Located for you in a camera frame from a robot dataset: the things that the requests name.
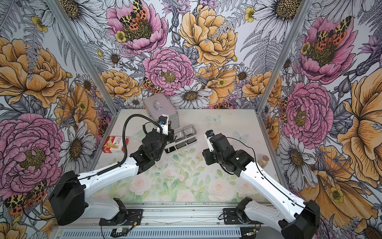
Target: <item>floral wallpaper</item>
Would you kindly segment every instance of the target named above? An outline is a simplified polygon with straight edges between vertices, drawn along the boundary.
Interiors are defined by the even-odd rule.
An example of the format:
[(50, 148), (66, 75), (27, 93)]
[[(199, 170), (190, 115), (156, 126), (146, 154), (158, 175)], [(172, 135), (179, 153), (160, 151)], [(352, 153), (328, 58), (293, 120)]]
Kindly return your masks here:
[(290, 190), (320, 205), (316, 238), (382, 238), (381, 12), (315, 1), (261, 112)]
[(0, 234), (47, 239), (56, 220), (45, 187), (89, 170), (112, 115), (47, 6), (1, 3)]
[[(60, 35), (44, 1), (33, 8)], [(255, 109), (301, 0), (59, 2), (120, 108), (163, 93), (178, 109)]]

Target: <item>pink peony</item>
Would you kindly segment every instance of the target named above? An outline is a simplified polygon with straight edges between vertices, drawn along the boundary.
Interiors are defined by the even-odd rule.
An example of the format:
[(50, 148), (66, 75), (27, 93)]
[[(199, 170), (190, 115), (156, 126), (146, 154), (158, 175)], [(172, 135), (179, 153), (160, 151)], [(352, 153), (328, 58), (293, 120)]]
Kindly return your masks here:
[(121, 9), (106, 9), (108, 25), (111, 26), (109, 33), (117, 34), (118, 39), (115, 42), (122, 45), (123, 51), (121, 53), (127, 57), (140, 55), (142, 52), (150, 52), (166, 44), (167, 23), (165, 18), (159, 17), (152, 4), (147, 6), (146, 2), (142, 0), (142, 5), (147, 10), (147, 20), (144, 20), (139, 25), (140, 29), (136, 31), (124, 28), (120, 22), (121, 17), (131, 14), (133, 4), (130, 4), (130, 7), (123, 4)]
[(0, 123), (0, 197), (25, 194), (38, 183), (57, 182), (65, 140), (60, 127), (39, 114), (23, 114), (18, 120)]
[(353, 30), (353, 18), (346, 30), (346, 37), (338, 45), (328, 42), (323, 50), (318, 50), (317, 32), (335, 29), (340, 21), (334, 23), (319, 17), (308, 30), (308, 35), (303, 38), (301, 54), (296, 61), (297, 68), (302, 75), (311, 81), (320, 81), (327, 85), (339, 77), (351, 64), (356, 54), (350, 54), (354, 45), (357, 32)]
[(162, 87), (162, 93), (168, 96), (174, 95), (180, 87), (191, 85), (194, 79), (189, 58), (167, 47), (155, 50), (142, 64), (146, 77), (154, 85)]
[(312, 149), (322, 143), (333, 124), (333, 112), (329, 108), (329, 94), (317, 82), (296, 84), (288, 96), (287, 122), (283, 124), (286, 136), (293, 135)]

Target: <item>wire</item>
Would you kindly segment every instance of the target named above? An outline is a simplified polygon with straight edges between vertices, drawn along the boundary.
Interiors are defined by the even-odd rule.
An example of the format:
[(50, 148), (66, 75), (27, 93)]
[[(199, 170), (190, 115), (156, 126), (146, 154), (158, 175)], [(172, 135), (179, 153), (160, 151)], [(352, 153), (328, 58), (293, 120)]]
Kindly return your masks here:
[(241, 141), (238, 140), (238, 139), (235, 139), (235, 138), (231, 138), (231, 139), (236, 140), (236, 141), (239, 141), (239, 142), (240, 142), (242, 145), (244, 145), (245, 147), (252, 149), (252, 151), (253, 151), (253, 156), (254, 156), (254, 159), (255, 159), (255, 162), (256, 162), (256, 167), (257, 167), (257, 169), (259, 170), (259, 172), (260, 172), (260, 174), (262, 175), (262, 177), (265, 178), (265, 179), (266, 179), (272, 186), (274, 186), (279, 192), (281, 192), (287, 199), (291, 200), (291, 201), (293, 202), (293, 204), (295, 204), (295, 205), (297, 205), (297, 206), (299, 206), (299, 207), (301, 207), (301, 208), (303, 208), (303, 209), (306, 209), (307, 211), (313, 213), (316, 217), (318, 217), (318, 218), (322, 221), (322, 223), (324, 224), (325, 229), (326, 229), (327, 236), (328, 236), (328, 238), (329, 238), (329, 230), (328, 230), (328, 227), (326, 226), (324, 220), (323, 220), (319, 215), (317, 215), (314, 211), (310, 210), (309, 208), (306, 208), (306, 207), (304, 207), (304, 206), (301, 206), (301, 205), (298, 205), (297, 203), (295, 203), (295, 202), (294, 202), (288, 195), (286, 195), (283, 191), (281, 191), (278, 187), (276, 187), (276, 186), (275, 186), (275, 185), (274, 185), (274, 184), (273, 184), (273, 183), (272, 183), (266, 176), (264, 176), (264, 174), (263, 174), (263, 173), (261, 172), (261, 170), (259, 169), (259, 165), (258, 165), (258, 163), (257, 163), (257, 161), (256, 161), (255, 150), (254, 150), (252, 147), (249, 147), (249, 146), (245, 145), (243, 142), (241, 142)]
[(106, 169), (104, 169), (104, 170), (102, 170), (102, 171), (99, 171), (99, 172), (97, 173), (97, 175), (101, 175), (101, 174), (104, 174), (104, 173), (106, 173), (106, 172), (108, 172), (108, 171), (110, 171), (110, 170), (113, 170), (113, 169), (115, 169), (115, 168), (118, 168), (118, 167), (120, 167), (120, 166), (126, 161), (126, 159), (127, 159), (127, 146), (126, 146), (126, 141), (125, 141), (126, 126), (127, 126), (127, 123), (128, 123), (132, 118), (134, 118), (134, 117), (141, 117), (141, 118), (144, 118), (144, 119), (150, 121), (151, 123), (153, 123), (154, 125), (156, 125), (157, 127), (159, 127), (160, 133), (163, 132), (163, 129), (162, 129), (162, 127), (160, 126), (160, 124), (159, 124), (158, 122), (155, 122), (155, 121), (153, 121), (152, 119), (148, 118), (147, 116), (144, 116), (144, 115), (141, 115), (141, 114), (132, 114), (132, 115), (130, 115), (130, 116), (126, 119), (126, 121), (125, 121), (125, 123), (124, 123), (124, 125), (123, 125), (123, 129), (122, 129), (122, 143), (123, 143), (123, 149), (124, 149), (124, 151), (125, 151), (125, 154), (123, 155), (123, 159), (121, 160), (121, 162), (118, 162), (117, 164), (115, 164), (115, 165), (113, 165), (113, 166), (110, 166), (110, 167), (108, 167), (108, 168), (106, 168)]
[(102, 235), (102, 237), (103, 237), (104, 239), (106, 239), (105, 236), (104, 236), (104, 233), (102, 232), (102, 224), (101, 224), (101, 235)]
[(228, 173), (229, 175), (234, 175), (234, 173), (232, 173), (232, 172), (228, 172), (228, 171), (223, 167), (223, 165), (220, 165), (220, 166), (222, 167), (222, 169), (224, 170), (224, 172)]

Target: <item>yellow flower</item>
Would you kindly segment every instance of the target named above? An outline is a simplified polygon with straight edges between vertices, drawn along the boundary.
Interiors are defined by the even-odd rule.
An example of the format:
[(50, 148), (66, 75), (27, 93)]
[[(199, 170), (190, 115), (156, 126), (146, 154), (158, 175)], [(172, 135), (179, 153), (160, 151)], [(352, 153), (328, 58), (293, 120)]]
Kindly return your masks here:
[(110, 70), (101, 73), (107, 91), (114, 99), (119, 96), (128, 100), (130, 97), (138, 96), (142, 93), (139, 82), (128, 76), (125, 72)]
[(85, 111), (85, 110), (86, 110), (85, 102), (80, 101), (80, 102), (77, 104), (77, 108), (78, 108), (80, 111)]
[(378, 69), (351, 86), (353, 124), (345, 134), (338, 134), (342, 151), (349, 155), (357, 179), (377, 187), (382, 180), (382, 69)]
[(36, 25), (36, 28), (39, 31), (44, 31), (46, 33), (48, 32), (48, 28), (42, 24), (41, 18), (33, 16), (33, 17), (31, 17), (31, 20), (32, 20), (33, 24)]
[(23, 94), (32, 95), (41, 100), (44, 108), (56, 103), (58, 97), (68, 93), (66, 72), (56, 61), (52, 53), (38, 46), (36, 67), (28, 77), (28, 60), (26, 48), (29, 44), (21, 39), (10, 43), (0, 37), (0, 96), (12, 96), (8, 103), (20, 100)]
[(211, 97), (210, 104), (223, 101), (229, 95), (229, 92), (233, 92), (235, 82), (239, 82), (236, 71), (236, 68), (227, 69), (225, 67), (219, 70), (218, 67), (213, 65), (199, 68), (195, 76), (208, 81), (204, 88), (212, 90), (212, 95), (209, 96)]
[(199, 63), (221, 67), (235, 55), (237, 33), (231, 29), (212, 38), (211, 35), (224, 23), (225, 17), (202, 5), (197, 7), (197, 13), (197, 16), (190, 12), (183, 16), (178, 33), (187, 41), (185, 46), (195, 46), (198, 50)]
[(304, 43), (303, 47), (301, 48), (301, 54), (306, 55), (310, 49), (310, 43)]
[(341, 189), (337, 189), (335, 187), (332, 187), (330, 189), (330, 199), (332, 199), (335, 203), (343, 203), (343, 192)]
[(253, 18), (253, 14), (255, 13), (255, 9), (253, 7), (247, 7), (247, 9), (245, 10), (245, 15), (244, 15), (244, 19), (247, 20), (248, 22), (253, 22), (254, 18)]
[[(264, 75), (258, 74), (257, 76), (250, 77), (248, 79), (250, 84), (244, 85), (242, 88), (243, 96), (251, 97), (251, 99), (254, 99), (257, 96), (262, 95), (264, 92), (265, 86), (268, 84), (270, 74), (271, 74), (271, 71), (268, 71)], [(272, 107), (275, 107), (277, 105), (277, 102), (281, 97), (281, 83), (282, 81), (279, 75), (268, 97), (268, 102)]]
[(99, 58), (101, 58), (101, 59), (104, 58), (100, 49), (97, 49), (97, 54), (98, 54)]
[(117, 31), (117, 33), (115, 34), (115, 38), (117, 38), (118, 42), (126, 41), (125, 33), (123, 31)]
[(81, 87), (76, 85), (76, 89), (70, 92), (69, 96), (61, 97), (58, 106), (54, 109), (57, 118), (56, 123), (64, 126), (72, 125), (77, 130), (81, 121), (87, 123), (88, 130), (96, 135), (97, 133), (97, 114), (92, 98), (88, 97)]
[(276, 150), (278, 148), (278, 144), (280, 143), (280, 126), (278, 125), (278, 118), (271, 118), (268, 116), (265, 119), (265, 128), (267, 129), (273, 149)]
[(314, 200), (327, 220), (334, 215), (333, 224), (337, 227), (343, 227), (352, 218), (358, 217), (359, 225), (355, 231), (361, 232), (367, 226), (366, 219), (376, 218), (378, 214), (373, 204), (360, 195), (371, 195), (371, 192), (351, 180), (354, 171), (350, 168), (350, 162), (334, 146), (320, 145), (317, 150), (316, 161), (321, 168), (313, 170), (313, 173), (318, 184), (315, 188), (308, 184), (307, 189), (300, 191), (301, 196), (306, 201)]

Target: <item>rose-printed tablecloth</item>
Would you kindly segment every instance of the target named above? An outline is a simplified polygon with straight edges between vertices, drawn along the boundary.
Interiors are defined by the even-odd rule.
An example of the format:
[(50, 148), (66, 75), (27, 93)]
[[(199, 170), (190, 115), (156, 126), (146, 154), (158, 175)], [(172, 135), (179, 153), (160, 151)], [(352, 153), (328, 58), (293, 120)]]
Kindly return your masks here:
[[(118, 135), (125, 119), (131, 114), (145, 114), (144, 110), (122, 111), (114, 126), (112, 135)], [(191, 123), (198, 131), (197, 143), (174, 154), (162, 155), (146, 172), (120, 180), (93, 195), (103, 199), (120, 198), (124, 202), (239, 202), (251, 197), (258, 202), (267, 202), (255, 188), (235, 175), (225, 173), (218, 164), (207, 166), (202, 151), (207, 148), (204, 132), (213, 129), (227, 137), (237, 138), (254, 147), (256, 157), (268, 155), (262, 140), (261, 129), (253, 110), (179, 110), (182, 127)], [(144, 137), (142, 123), (133, 118), (126, 134), (129, 136), (128, 152), (134, 152)], [(229, 139), (233, 147), (248, 150), (240, 142)], [(107, 160), (101, 157), (96, 168), (115, 163), (119, 159)], [(267, 173), (277, 177), (270, 161), (264, 168)]]

